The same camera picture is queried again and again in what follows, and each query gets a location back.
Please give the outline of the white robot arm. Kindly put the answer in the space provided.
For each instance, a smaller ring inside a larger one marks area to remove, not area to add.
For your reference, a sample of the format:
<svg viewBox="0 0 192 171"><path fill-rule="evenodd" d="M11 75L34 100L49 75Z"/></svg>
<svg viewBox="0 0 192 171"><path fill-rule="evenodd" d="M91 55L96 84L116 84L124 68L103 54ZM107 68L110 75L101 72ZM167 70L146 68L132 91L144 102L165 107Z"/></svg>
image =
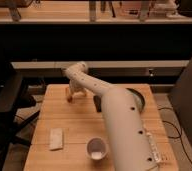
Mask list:
<svg viewBox="0 0 192 171"><path fill-rule="evenodd" d="M160 171L140 116L140 104L133 93L87 72L85 62L78 62L65 70L70 80L69 99L84 88L101 98L101 112L115 171Z"/></svg>

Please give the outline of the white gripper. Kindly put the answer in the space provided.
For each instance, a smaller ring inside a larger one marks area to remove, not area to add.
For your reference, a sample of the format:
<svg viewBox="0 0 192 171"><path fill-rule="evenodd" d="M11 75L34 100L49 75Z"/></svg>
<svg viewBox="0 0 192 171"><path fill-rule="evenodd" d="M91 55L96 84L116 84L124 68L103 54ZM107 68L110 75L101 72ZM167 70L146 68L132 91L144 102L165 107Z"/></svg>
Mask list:
<svg viewBox="0 0 192 171"><path fill-rule="evenodd" d="M87 95L85 88L79 83L75 82L73 79L69 81L69 86L65 89L65 92L67 99L72 99L73 95L78 92L82 92L84 96Z"/></svg>

